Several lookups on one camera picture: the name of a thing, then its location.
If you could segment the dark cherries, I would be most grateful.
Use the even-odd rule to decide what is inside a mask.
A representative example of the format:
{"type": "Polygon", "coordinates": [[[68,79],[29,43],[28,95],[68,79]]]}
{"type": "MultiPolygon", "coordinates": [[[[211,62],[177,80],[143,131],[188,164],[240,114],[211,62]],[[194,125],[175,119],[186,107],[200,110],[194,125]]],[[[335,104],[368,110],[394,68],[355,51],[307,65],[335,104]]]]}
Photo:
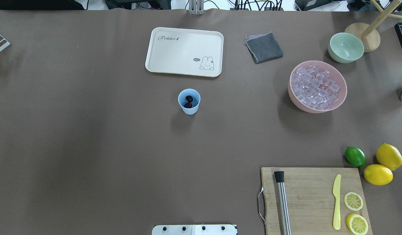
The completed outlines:
{"type": "Polygon", "coordinates": [[[193,101],[194,101],[193,96],[187,95],[185,97],[185,101],[186,102],[184,103],[183,107],[187,108],[187,109],[191,109],[193,107],[193,101]]]}

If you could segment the yellow plastic knife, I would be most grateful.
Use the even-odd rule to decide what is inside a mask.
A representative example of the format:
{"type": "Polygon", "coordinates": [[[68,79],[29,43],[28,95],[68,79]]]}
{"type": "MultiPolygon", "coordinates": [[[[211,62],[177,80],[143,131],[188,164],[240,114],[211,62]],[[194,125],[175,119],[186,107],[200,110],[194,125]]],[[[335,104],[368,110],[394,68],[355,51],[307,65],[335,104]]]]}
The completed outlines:
{"type": "Polygon", "coordinates": [[[335,230],[341,229],[340,190],[341,190],[341,174],[337,174],[332,188],[332,194],[335,198],[332,227],[335,230]]]}

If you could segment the wooden cutting board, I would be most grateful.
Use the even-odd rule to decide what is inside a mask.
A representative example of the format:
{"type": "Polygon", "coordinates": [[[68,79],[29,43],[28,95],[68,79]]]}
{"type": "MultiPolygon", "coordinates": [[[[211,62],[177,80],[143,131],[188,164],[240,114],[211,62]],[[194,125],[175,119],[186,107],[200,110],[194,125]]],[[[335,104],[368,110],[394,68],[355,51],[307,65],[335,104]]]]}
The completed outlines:
{"type": "Polygon", "coordinates": [[[333,167],[262,167],[261,178],[267,235],[281,235],[283,222],[280,213],[278,184],[274,172],[283,171],[289,221],[294,235],[350,235],[346,218],[352,214],[344,203],[346,193],[355,192],[365,199],[359,170],[333,167]],[[341,228],[332,226],[335,197],[332,193],[337,175],[341,175],[341,228]]]}

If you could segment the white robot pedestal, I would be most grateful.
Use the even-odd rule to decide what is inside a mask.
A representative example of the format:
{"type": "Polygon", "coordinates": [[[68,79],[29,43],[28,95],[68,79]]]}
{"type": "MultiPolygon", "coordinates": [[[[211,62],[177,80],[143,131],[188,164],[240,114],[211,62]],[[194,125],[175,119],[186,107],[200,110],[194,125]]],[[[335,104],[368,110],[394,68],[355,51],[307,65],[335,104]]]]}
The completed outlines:
{"type": "Polygon", "coordinates": [[[199,224],[199,225],[157,225],[152,235],[237,235],[237,225],[199,224]]]}

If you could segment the steel muddler black tip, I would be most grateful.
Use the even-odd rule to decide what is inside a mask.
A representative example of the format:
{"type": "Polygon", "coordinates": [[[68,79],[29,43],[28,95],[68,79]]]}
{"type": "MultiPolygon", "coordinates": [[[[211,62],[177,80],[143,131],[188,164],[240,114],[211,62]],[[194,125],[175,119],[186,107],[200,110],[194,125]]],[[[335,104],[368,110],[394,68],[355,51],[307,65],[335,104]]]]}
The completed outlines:
{"type": "Polygon", "coordinates": [[[283,235],[291,235],[292,231],[289,219],[288,203],[286,198],[285,173],[284,171],[275,171],[274,177],[278,185],[280,216],[283,227],[283,235]]]}

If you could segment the mint green bowl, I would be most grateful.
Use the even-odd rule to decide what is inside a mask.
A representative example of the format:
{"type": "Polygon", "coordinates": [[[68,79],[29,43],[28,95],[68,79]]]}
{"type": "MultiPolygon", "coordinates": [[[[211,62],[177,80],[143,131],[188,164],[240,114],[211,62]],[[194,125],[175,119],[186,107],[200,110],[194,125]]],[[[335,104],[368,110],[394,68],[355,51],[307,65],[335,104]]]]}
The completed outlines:
{"type": "Polygon", "coordinates": [[[364,46],[356,36],[342,32],[331,37],[328,53],[339,63],[351,63],[362,57],[364,46]]]}

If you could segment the blue plastic cup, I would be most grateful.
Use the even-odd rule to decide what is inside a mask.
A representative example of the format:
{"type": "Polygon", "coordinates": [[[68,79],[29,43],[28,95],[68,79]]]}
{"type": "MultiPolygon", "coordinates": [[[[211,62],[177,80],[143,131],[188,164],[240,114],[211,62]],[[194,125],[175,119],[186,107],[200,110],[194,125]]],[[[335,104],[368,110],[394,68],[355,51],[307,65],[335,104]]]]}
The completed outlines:
{"type": "Polygon", "coordinates": [[[200,101],[200,94],[195,89],[184,89],[178,95],[178,103],[187,115],[193,115],[197,112],[200,101]]]}

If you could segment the wooden cup tree stand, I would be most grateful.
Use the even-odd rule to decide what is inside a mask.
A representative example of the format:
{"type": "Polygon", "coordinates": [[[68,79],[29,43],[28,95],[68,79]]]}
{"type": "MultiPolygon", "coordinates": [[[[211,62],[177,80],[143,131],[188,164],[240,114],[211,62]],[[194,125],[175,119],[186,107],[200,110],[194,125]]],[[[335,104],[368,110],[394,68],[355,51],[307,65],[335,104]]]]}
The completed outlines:
{"type": "Polygon", "coordinates": [[[402,0],[393,0],[386,9],[383,9],[375,0],[370,1],[380,12],[378,17],[370,24],[353,23],[346,27],[345,33],[356,36],[364,46],[364,52],[373,52],[380,45],[380,34],[377,27],[387,18],[402,19],[402,15],[394,14],[395,9],[402,4],[402,0]]]}

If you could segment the yellow lemon front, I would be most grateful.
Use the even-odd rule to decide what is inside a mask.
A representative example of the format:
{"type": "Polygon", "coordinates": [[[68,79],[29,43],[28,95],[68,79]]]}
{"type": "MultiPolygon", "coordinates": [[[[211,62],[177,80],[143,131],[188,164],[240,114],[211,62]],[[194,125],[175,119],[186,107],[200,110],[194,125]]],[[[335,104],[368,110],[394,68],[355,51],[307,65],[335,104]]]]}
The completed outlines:
{"type": "Polygon", "coordinates": [[[393,180],[392,171],[380,164],[371,164],[364,169],[365,180],[373,185],[382,186],[393,180]]]}

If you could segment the pink bowl of ice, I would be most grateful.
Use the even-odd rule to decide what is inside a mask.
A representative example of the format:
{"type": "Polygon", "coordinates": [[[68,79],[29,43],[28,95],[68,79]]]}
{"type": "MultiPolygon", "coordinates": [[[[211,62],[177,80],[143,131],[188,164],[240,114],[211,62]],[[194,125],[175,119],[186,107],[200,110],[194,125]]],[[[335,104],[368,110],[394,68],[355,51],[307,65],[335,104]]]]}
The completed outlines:
{"type": "Polygon", "coordinates": [[[348,93],[342,74],[328,63],[311,60],[297,65],[289,76],[291,101],[308,113],[324,113],[338,108],[348,93]]]}

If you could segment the grey folded cloth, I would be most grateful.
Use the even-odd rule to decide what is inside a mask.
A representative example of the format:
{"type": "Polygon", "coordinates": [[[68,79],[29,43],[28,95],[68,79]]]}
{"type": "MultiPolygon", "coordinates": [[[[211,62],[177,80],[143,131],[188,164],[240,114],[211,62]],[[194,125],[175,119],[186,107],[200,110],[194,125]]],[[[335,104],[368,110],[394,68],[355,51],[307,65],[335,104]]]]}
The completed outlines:
{"type": "Polygon", "coordinates": [[[273,32],[248,36],[245,45],[257,64],[283,57],[283,51],[273,32]]]}

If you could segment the yellow lemon near lime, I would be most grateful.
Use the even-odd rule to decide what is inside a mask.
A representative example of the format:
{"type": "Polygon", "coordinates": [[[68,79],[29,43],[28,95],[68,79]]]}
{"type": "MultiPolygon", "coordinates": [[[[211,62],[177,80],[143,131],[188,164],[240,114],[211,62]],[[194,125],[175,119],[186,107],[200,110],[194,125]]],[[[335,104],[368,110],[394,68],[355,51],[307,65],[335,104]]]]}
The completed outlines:
{"type": "Polygon", "coordinates": [[[402,156],[399,150],[387,143],[381,144],[376,152],[377,162],[395,171],[402,165],[402,156]]]}

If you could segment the green lime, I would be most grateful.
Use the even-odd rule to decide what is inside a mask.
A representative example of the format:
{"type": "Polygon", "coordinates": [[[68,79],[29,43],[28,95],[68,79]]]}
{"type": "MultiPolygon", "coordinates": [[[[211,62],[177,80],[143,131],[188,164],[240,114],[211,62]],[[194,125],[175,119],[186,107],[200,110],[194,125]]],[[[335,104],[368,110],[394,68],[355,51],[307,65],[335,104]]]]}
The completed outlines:
{"type": "Polygon", "coordinates": [[[345,150],[346,160],[355,167],[363,167],[366,164],[366,156],[361,149],[349,146],[345,150]]]}

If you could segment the cream rabbit tray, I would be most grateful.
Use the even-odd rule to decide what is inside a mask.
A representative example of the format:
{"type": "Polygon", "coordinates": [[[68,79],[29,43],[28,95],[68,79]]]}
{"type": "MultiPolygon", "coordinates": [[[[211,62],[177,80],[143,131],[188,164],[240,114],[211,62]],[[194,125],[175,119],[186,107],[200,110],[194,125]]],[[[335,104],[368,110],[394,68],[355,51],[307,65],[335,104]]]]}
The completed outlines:
{"type": "Polygon", "coordinates": [[[145,67],[154,73],[217,77],[223,49],[220,32],[157,27],[151,32],[145,67]]]}

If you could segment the lemon half slice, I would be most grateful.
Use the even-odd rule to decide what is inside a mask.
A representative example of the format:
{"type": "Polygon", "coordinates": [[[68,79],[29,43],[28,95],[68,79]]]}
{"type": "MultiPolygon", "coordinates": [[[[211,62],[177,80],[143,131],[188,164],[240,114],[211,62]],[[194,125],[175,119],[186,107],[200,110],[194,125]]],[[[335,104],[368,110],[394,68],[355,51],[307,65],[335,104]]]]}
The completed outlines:
{"type": "Polygon", "coordinates": [[[346,217],[346,225],[354,235],[366,235],[369,224],[364,217],[359,214],[350,214],[346,217]]]}
{"type": "Polygon", "coordinates": [[[343,198],[345,206],[352,211],[360,211],[363,208],[363,198],[356,192],[348,192],[343,198]]]}

